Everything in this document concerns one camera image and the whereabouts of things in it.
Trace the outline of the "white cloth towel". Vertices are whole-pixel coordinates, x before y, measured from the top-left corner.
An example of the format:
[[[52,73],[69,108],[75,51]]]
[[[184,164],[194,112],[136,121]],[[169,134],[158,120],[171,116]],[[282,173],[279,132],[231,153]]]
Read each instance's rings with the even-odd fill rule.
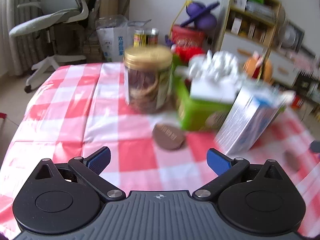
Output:
[[[209,50],[206,55],[193,56],[189,61],[189,96],[194,100],[231,104],[244,78],[234,54]]]

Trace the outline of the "hamburger plush toy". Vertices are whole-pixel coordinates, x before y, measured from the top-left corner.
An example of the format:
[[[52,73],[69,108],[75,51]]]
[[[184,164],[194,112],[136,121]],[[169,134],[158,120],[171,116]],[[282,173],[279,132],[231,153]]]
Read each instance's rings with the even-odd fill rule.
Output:
[[[255,51],[244,63],[243,70],[249,77],[253,79],[260,77],[266,83],[272,83],[273,66],[271,61],[267,60],[265,62],[263,74],[259,76],[262,66],[263,56]]]

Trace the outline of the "santa gnome plush toy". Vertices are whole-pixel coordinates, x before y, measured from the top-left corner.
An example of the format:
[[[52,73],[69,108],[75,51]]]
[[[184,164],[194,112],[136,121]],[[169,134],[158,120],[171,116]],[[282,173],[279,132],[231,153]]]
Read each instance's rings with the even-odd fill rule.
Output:
[[[176,44],[171,46],[171,51],[183,63],[188,63],[193,56],[205,54],[205,51],[201,47],[180,47]]]

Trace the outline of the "red white checkered tablecloth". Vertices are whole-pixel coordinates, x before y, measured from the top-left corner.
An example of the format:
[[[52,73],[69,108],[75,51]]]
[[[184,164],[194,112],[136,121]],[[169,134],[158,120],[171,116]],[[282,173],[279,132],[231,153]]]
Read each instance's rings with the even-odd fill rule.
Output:
[[[152,138],[157,123],[179,126],[177,113],[167,107],[156,114],[135,113],[125,102],[123,66],[97,63],[64,66],[55,71],[27,105],[1,167],[1,233],[14,239],[21,231],[12,213],[14,198],[42,158],[65,163],[86,157],[101,146],[111,150],[111,163],[101,174],[130,190],[196,189],[216,174],[205,161],[216,146],[213,133],[187,132],[181,150],[161,149]],[[303,235],[319,233],[319,160],[307,149],[311,135],[292,110],[270,124],[249,152],[254,163],[280,161],[306,201]],[[285,150],[300,162],[294,172]]]

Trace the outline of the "green plastic tray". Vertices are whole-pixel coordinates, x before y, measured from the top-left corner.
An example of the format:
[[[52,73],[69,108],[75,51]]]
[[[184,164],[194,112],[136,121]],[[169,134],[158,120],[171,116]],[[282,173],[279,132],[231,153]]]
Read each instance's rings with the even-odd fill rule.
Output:
[[[188,65],[175,61],[172,73],[173,93],[181,128],[186,131],[219,129],[234,102],[227,104],[194,100],[189,96],[191,80],[188,79]]]

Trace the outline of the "brown round coaster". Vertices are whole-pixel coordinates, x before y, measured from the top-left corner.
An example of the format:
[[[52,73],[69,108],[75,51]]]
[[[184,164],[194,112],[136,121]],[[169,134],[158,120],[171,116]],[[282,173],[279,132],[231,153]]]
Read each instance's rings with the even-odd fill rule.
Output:
[[[169,124],[155,124],[152,137],[160,148],[168,151],[178,150],[185,142],[184,133]]]

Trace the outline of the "blue white carton box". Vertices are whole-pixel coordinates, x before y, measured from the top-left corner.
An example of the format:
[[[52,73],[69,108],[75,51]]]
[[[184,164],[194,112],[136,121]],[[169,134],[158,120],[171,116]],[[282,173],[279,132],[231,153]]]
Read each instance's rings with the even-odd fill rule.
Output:
[[[285,105],[286,96],[274,87],[243,85],[215,137],[219,149],[226,155],[247,152]]]

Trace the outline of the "gold lid cookie jar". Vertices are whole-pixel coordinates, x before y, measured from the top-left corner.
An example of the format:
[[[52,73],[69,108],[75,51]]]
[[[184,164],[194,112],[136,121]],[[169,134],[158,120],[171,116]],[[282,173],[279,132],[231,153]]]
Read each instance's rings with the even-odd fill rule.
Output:
[[[161,109],[169,94],[171,50],[162,45],[130,47],[123,63],[126,103],[141,113]]]

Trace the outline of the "red snack bucket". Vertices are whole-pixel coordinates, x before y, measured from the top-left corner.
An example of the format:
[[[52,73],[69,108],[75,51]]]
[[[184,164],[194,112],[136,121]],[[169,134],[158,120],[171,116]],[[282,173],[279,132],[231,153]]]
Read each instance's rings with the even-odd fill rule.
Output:
[[[202,47],[205,32],[192,27],[181,27],[173,25],[169,38],[173,44],[179,47]]]

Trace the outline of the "white plastic shopping bag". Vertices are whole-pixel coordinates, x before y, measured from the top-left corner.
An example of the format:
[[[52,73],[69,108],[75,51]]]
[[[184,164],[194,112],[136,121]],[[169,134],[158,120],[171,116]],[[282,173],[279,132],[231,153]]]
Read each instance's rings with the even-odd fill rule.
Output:
[[[96,20],[96,32],[107,62],[121,62],[127,47],[133,46],[135,29],[144,28],[152,19],[129,21],[123,15],[111,15]]]

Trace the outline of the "yellow black drink can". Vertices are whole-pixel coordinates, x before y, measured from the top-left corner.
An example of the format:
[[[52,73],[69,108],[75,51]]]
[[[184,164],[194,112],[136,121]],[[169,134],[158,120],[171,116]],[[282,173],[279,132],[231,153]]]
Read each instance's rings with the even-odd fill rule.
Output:
[[[159,30],[156,28],[139,28],[135,29],[133,35],[133,46],[154,46],[158,44]]]

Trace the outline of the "white wooden shelf cabinet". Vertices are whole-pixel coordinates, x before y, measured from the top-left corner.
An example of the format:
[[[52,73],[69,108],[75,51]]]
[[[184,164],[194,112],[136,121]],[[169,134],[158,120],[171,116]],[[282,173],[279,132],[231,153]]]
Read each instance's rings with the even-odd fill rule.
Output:
[[[243,65],[256,51],[271,61],[272,81],[292,87],[298,76],[294,61],[288,59],[277,42],[281,3],[263,0],[271,9],[271,18],[247,9],[248,0],[222,0],[213,49],[236,55]]]

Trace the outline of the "small white desk fan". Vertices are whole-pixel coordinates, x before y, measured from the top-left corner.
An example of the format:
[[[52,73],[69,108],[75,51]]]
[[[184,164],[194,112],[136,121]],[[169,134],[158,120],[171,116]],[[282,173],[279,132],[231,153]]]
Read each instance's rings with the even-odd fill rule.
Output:
[[[304,34],[305,31],[303,29],[290,21],[286,21],[279,29],[279,45],[281,48],[298,52],[301,48]]]

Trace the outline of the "purple hopper ball toy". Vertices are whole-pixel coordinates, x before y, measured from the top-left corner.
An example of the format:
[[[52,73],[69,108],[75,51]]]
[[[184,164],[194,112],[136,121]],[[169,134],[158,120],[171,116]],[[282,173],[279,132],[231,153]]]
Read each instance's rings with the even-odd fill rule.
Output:
[[[205,5],[201,2],[191,2],[186,6],[185,10],[189,19],[180,24],[180,27],[187,27],[193,23],[196,29],[207,31],[214,29],[217,25],[216,17],[211,13],[220,5],[220,2],[214,2]]]

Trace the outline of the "grey white office chair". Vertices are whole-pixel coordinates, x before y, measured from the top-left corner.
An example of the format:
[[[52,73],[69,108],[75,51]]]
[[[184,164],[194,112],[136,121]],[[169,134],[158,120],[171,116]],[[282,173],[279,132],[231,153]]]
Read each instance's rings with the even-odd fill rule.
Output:
[[[56,25],[78,22],[88,18],[88,0],[40,0],[19,4],[18,8],[37,7],[43,15],[13,27],[10,37],[18,37],[45,30],[47,34],[48,56],[31,67],[31,76],[25,82],[24,91],[30,93],[32,83],[49,67],[57,70],[61,63],[84,61],[84,55],[59,55],[54,51],[51,29]]]

